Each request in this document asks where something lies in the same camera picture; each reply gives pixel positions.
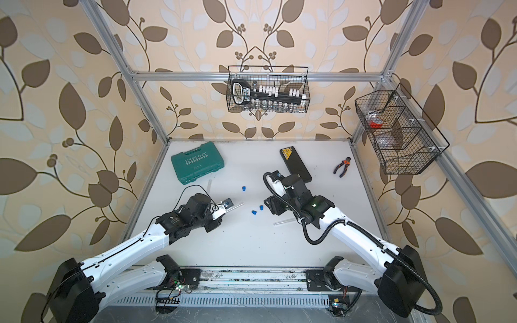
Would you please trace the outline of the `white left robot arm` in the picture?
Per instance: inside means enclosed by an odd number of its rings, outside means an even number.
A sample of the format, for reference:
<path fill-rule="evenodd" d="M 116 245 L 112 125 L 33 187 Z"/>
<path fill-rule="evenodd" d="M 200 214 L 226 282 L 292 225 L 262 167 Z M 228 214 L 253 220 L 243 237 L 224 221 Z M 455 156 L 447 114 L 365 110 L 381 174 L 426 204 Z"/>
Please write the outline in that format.
<path fill-rule="evenodd" d="M 142 289 L 180 291 L 187 280 L 171 256 L 157 257 L 141 269 L 133 265 L 197 228 L 214 230 L 233 205 L 230 199 L 215 204 L 209 196 L 197 193 L 186 204 L 153 218 L 146 230 L 114 248 L 83 262 L 75 258 L 63 262 L 40 319 L 50 311 L 56 322 L 90 322 L 113 302 Z"/>

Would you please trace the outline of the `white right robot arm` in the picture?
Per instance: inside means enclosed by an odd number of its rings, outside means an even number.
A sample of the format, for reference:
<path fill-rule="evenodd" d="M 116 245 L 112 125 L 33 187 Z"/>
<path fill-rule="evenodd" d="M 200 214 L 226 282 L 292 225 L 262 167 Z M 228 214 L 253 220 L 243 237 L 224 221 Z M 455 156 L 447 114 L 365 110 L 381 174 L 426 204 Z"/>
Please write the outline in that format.
<path fill-rule="evenodd" d="M 352 286 L 377 293 L 393 313 L 407 318 L 414 310 L 437 315 L 442 304 L 427 280 L 419 253 L 410 246 L 400 248 L 375 236 L 324 196 L 313 195 L 298 175 L 266 172 L 263 181 L 271 196 L 264 203 L 270 212 L 294 214 L 306 241 L 313 245 L 333 235 L 366 263 L 355 264 L 342 257 L 330 261 L 323 277 L 329 289 Z"/>

